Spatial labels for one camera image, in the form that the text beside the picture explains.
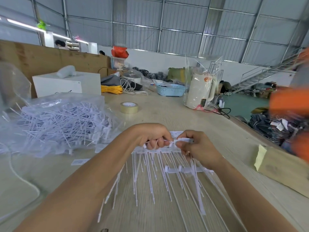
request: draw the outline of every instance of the black hair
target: black hair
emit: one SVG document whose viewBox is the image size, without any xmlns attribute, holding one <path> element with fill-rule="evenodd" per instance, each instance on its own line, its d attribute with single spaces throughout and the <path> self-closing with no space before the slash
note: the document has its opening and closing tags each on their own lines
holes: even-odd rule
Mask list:
<svg viewBox="0 0 309 232">
<path fill-rule="evenodd" d="M 56 44 L 56 45 L 60 45 L 60 46 L 62 46 L 62 47 L 65 47 L 65 46 L 66 46 L 65 42 L 64 42 L 64 41 L 61 41 L 61 40 L 55 40 L 55 44 Z"/>
</svg>

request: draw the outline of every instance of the plastic storage container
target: plastic storage container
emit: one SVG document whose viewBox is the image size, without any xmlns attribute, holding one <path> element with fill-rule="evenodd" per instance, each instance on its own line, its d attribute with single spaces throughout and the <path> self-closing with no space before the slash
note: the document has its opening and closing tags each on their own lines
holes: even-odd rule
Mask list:
<svg viewBox="0 0 309 232">
<path fill-rule="evenodd" d="M 111 57 L 112 69 L 123 70 L 123 67 L 125 66 L 125 60 L 125 58 Z"/>
<path fill-rule="evenodd" d="M 172 87 L 163 87 L 156 84 L 157 93 L 162 96 L 175 96 L 175 97 L 183 96 L 184 91 L 186 90 L 185 86 L 176 84 L 171 84 L 171 86 Z"/>
</svg>

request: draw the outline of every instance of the red plastic bag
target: red plastic bag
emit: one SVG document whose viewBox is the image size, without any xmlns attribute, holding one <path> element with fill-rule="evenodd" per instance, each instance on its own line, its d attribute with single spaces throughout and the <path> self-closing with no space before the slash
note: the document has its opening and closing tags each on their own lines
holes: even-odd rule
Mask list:
<svg viewBox="0 0 309 232">
<path fill-rule="evenodd" d="M 126 49 L 126 47 L 113 46 L 112 55 L 117 58 L 127 58 L 129 57 L 129 53 Z"/>
</svg>

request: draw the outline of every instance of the hand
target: hand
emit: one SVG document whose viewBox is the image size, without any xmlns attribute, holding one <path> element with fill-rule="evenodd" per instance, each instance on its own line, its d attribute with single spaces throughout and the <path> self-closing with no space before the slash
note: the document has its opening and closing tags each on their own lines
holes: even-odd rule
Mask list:
<svg viewBox="0 0 309 232">
<path fill-rule="evenodd" d="M 183 141 L 176 142 L 176 146 L 181 149 L 181 153 L 190 159 L 190 154 L 198 160 L 204 167 L 213 170 L 223 156 L 217 151 L 212 142 L 206 136 L 204 132 L 186 130 L 180 134 L 178 138 L 193 138 L 194 143 L 188 143 Z"/>
<path fill-rule="evenodd" d="M 149 150 L 168 146 L 170 144 L 169 141 L 171 142 L 174 141 L 171 136 L 171 133 L 162 124 L 143 123 L 133 125 L 132 128 L 134 128 L 139 134 L 138 138 L 139 146 L 144 145 L 149 140 L 149 142 L 146 144 L 147 149 Z"/>
</svg>

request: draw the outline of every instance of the green floor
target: green floor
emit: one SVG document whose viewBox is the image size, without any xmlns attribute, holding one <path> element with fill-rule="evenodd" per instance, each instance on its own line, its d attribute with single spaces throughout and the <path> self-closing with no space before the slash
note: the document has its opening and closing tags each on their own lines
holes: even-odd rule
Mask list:
<svg viewBox="0 0 309 232">
<path fill-rule="evenodd" d="M 242 116 L 250 120 L 251 111 L 257 107 L 265 107 L 269 105 L 269 99 L 252 97 L 245 94 L 233 94 L 231 96 L 224 95 L 224 107 L 231 109 L 230 115 Z"/>
</svg>

